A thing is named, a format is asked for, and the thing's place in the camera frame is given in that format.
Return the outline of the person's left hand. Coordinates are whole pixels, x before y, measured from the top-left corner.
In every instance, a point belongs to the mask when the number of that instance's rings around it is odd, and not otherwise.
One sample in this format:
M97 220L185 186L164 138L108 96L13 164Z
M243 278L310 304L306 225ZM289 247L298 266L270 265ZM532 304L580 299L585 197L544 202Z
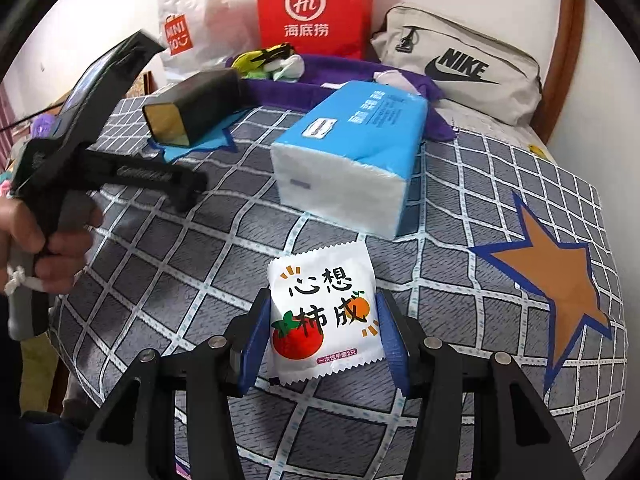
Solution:
M4 292L9 275L6 266L13 244L24 252L39 254L46 248L49 255L36 263L35 276L45 292L68 294L76 275L86 265L86 255L92 247L92 234L88 227L98 228L103 221L102 211L93 200L89 219L76 231L44 235L29 208L16 198L1 197L1 291Z

